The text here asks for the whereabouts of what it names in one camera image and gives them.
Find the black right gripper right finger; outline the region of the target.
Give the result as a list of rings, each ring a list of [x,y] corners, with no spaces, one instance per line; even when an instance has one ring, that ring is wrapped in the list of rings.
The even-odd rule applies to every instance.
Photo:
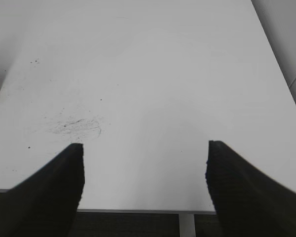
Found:
[[[206,183],[225,237],[296,237],[296,192],[222,141],[209,141]]]

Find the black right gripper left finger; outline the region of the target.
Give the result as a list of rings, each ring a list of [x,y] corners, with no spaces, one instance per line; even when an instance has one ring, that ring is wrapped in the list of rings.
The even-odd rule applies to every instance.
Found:
[[[0,237],[66,237],[85,184],[83,145],[72,143],[0,195]]]

